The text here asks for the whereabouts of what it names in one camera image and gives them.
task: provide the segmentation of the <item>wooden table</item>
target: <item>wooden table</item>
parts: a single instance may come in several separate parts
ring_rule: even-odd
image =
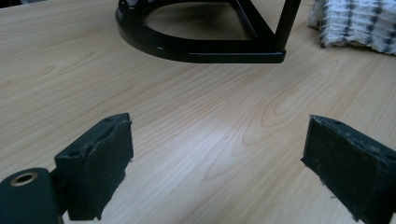
[[[282,2],[253,0],[273,28]],[[300,162],[309,115],[396,148],[396,60],[320,49],[306,24],[312,4],[302,2],[282,64],[147,55],[121,39],[117,0],[0,9],[0,179],[53,169],[94,123],[129,112],[134,161],[100,223],[355,223]],[[148,21],[173,35],[241,37],[228,8],[185,8]]]

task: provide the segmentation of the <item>striped fabric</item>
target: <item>striped fabric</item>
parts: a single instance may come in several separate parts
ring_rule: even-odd
[[[396,55],[396,0],[316,0],[308,23],[322,47],[367,46]]]

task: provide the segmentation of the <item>black metal frame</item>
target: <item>black metal frame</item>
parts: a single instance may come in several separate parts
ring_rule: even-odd
[[[230,3],[250,39],[194,40],[165,35],[145,24],[153,10],[186,2]],[[275,33],[249,0],[120,0],[116,18],[128,43],[157,57],[188,63],[282,63],[300,2],[286,0]]]

